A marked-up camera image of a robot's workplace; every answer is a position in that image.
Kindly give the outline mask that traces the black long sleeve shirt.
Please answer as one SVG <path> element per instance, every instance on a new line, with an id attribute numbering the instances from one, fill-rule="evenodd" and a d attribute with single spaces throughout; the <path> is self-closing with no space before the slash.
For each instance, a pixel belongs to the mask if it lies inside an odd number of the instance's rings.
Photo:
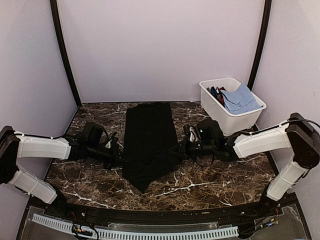
<path id="1" fill-rule="evenodd" d="M 151 182 L 176 170 L 182 158 L 171 105 L 141 103 L 126 110 L 122 176 L 144 194 Z"/>

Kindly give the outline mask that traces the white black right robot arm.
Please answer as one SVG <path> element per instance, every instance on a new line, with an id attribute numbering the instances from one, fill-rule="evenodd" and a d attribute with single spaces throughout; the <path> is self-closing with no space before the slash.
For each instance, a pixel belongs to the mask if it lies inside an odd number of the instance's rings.
<path id="1" fill-rule="evenodd" d="M 295 112 L 289 119 L 258 131 L 224 136 L 216 120 L 205 119 L 196 126 L 184 126 L 183 140 L 173 152 L 196 161 L 213 156 L 222 162 L 234 162 L 251 155 L 291 149 L 288 164 L 266 187 L 255 213 L 266 217 L 284 194 L 320 163 L 320 125 Z"/>

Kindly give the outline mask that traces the white plastic bin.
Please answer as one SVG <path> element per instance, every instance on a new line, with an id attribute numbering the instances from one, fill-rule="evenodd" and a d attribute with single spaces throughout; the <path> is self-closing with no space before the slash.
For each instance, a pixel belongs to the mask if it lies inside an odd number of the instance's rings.
<path id="1" fill-rule="evenodd" d="M 199 83 L 200 104 L 216 120 L 225 136 L 251 128 L 267 107 L 249 88 L 234 78 Z"/>

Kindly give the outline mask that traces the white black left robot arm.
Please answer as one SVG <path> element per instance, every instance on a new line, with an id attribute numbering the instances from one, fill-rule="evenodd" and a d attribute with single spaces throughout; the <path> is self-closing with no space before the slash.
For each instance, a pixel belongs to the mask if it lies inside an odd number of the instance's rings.
<path id="1" fill-rule="evenodd" d="M 106 130 L 99 124 L 89 122 L 75 135 L 39 136 L 26 134 L 5 126 L 0 131 L 0 182 L 9 184 L 51 205 L 51 210 L 60 218 L 67 218 L 71 213 L 66 198 L 55 186 L 36 177 L 33 173 L 19 166 L 17 159 L 44 158 L 77 161 L 87 158 L 103 164 L 105 169 L 112 169 L 120 164 L 123 154 L 116 134 L 101 142 Z"/>

